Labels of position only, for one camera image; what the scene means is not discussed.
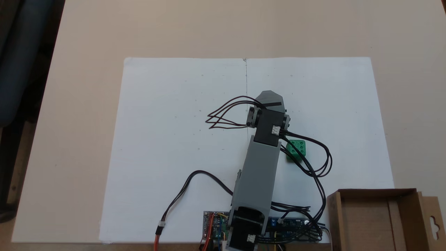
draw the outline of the beige table surface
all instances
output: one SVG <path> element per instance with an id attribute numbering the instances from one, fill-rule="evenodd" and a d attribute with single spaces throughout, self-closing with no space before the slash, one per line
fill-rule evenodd
<path id="1" fill-rule="evenodd" d="M 67 0 L 12 240 L 99 241 L 124 58 L 355 56 L 372 58 L 395 186 L 444 215 L 441 0 Z"/>

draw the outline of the red wire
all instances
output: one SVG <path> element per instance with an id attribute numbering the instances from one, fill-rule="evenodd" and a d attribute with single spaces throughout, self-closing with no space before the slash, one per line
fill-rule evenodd
<path id="1" fill-rule="evenodd" d="M 212 229 L 212 223 L 214 222 L 214 213 L 211 213 L 211 217 L 209 218 L 209 226 L 207 227 L 207 239 L 206 242 L 204 243 L 204 247 L 202 251 L 206 251 L 207 249 L 207 245 L 209 245 L 209 240 L 212 239 L 211 238 L 211 229 Z"/>
<path id="2" fill-rule="evenodd" d="M 155 243 L 153 244 L 153 251 L 158 251 L 158 241 L 160 240 L 159 235 L 155 235 Z"/>

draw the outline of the green lego brick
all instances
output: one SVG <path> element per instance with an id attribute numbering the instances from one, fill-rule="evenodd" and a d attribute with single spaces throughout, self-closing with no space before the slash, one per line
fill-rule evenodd
<path id="1" fill-rule="evenodd" d="M 290 142 L 302 153 L 303 156 L 306 155 L 305 148 L 305 140 L 290 140 Z M 301 160 L 302 158 L 296 152 L 296 150 L 288 143 L 286 144 L 286 149 L 297 159 Z"/>

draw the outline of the cardboard box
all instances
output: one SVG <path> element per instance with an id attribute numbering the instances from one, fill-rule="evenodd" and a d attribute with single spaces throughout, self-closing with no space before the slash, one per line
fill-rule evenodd
<path id="1" fill-rule="evenodd" d="M 446 250 L 438 198 L 415 188 L 340 189 L 327 198 L 327 206 L 334 251 Z"/>

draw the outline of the white connector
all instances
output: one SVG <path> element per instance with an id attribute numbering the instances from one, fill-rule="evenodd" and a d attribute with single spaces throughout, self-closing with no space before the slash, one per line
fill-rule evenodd
<path id="1" fill-rule="evenodd" d="M 246 241 L 254 243 L 254 241 L 256 241 L 256 235 L 255 234 L 248 234 L 248 239 Z"/>
<path id="2" fill-rule="evenodd" d="M 280 132 L 280 126 L 273 125 L 273 131 L 271 133 L 279 136 L 279 132 Z"/>

